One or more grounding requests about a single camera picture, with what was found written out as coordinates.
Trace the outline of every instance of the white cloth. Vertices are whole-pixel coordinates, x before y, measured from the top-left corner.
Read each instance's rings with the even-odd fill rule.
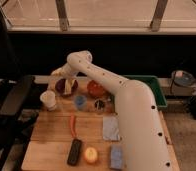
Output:
[[[116,116],[103,117],[103,139],[106,141],[119,141],[119,128]]]

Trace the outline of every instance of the blue object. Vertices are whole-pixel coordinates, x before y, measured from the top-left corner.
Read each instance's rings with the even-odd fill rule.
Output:
[[[122,168],[123,168],[123,154],[122,154],[121,146],[119,146],[119,145],[112,145],[111,146],[110,158],[111,158],[110,168],[122,170]]]
[[[83,108],[84,108],[84,106],[86,104],[86,101],[87,101],[87,98],[84,95],[77,95],[77,96],[75,96],[75,98],[74,98],[75,107],[78,110],[83,110]]]

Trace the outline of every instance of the green bin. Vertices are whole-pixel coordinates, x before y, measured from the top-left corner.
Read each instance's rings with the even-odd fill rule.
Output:
[[[152,90],[158,108],[167,107],[166,98],[160,88],[158,78],[153,75],[124,75],[124,77],[131,80],[139,80],[146,83]]]

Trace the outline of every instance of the paper cup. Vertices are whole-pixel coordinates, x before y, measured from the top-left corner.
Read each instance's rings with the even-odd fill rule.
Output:
[[[51,90],[47,90],[43,92],[40,96],[40,100],[44,104],[44,106],[49,110],[55,110],[57,105],[56,105],[56,99],[55,99],[55,92]]]

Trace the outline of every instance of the black remote control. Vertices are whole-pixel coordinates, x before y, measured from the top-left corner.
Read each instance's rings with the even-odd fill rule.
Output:
[[[69,151],[69,156],[67,160],[67,164],[71,166],[75,166],[78,162],[80,156],[80,149],[81,149],[82,141],[79,139],[72,140],[72,146]]]

